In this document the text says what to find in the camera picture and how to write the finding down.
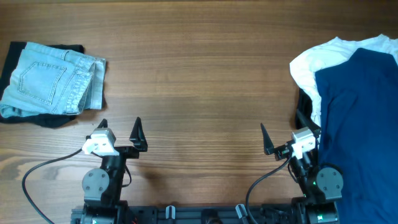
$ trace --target white bracket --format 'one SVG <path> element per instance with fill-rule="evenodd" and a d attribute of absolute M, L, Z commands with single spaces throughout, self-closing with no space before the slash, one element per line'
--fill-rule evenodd
<path fill-rule="evenodd" d="M 315 136 L 308 127 L 294 131 L 292 138 L 294 140 L 294 144 L 292 144 L 292 156 L 295 156 L 297 159 L 302 159 L 304 152 L 315 149 Z"/>
<path fill-rule="evenodd" d="M 99 156 L 118 156 L 119 152 L 114 149 L 114 136 L 110 128 L 96 128 L 81 148 L 85 154 L 96 153 Z"/>

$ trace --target jeans back pocket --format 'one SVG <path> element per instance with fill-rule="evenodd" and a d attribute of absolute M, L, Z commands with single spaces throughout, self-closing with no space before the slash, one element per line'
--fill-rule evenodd
<path fill-rule="evenodd" d="M 34 62 L 21 73 L 18 91 L 51 105 L 57 83 L 67 68 Z"/>

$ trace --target black fabric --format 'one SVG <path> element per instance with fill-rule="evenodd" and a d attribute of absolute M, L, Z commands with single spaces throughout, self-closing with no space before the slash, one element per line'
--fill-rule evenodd
<path fill-rule="evenodd" d="M 311 98 L 304 92 L 304 90 L 300 89 L 298 91 L 298 102 L 297 109 L 309 120 L 311 121 L 312 114 L 312 100 Z M 294 123 L 296 125 L 296 129 L 304 128 L 301 124 L 297 114 L 294 118 Z"/>
<path fill-rule="evenodd" d="M 19 57 L 21 56 L 22 50 L 25 48 L 26 42 L 11 42 L 10 48 L 8 50 L 8 54 L 6 57 L 6 61 L 4 63 L 4 68 L 0 77 L 0 98 L 4 93 L 4 90 L 8 85 L 10 85 L 11 73 L 18 65 Z M 76 52 L 84 53 L 84 48 L 82 45 L 49 45 L 49 47 L 54 47 L 62 50 L 74 50 Z M 75 115 L 57 115 L 57 114 L 39 114 L 36 116 L 28 116 L 28 117 L 10 117 L 10 118 L 2 118 L 0 116 L 0 123 L 23 123 L 29 122 L 37 124 L 41 127 L 45 128 L 57 128 L 60 127 L 69 121 L 72 121 L 76 118 Z"/>

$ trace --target navy blue shirt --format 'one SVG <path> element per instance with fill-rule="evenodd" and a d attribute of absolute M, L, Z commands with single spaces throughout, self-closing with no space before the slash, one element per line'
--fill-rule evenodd
<path fill-rule="evenodd" d="M 396 61 L 358 49 L 315 78 L 322 97 L 319 163 L 344 172 L 341 223 L 398 223 Z"/>

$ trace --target denim shorts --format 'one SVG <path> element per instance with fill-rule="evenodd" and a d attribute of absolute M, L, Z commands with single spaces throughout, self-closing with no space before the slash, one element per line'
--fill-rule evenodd
<path fill-rule="evenodd" d="M 0 101 L 3 118 L 102 108 L 105 59 L 28 42 Z"/>

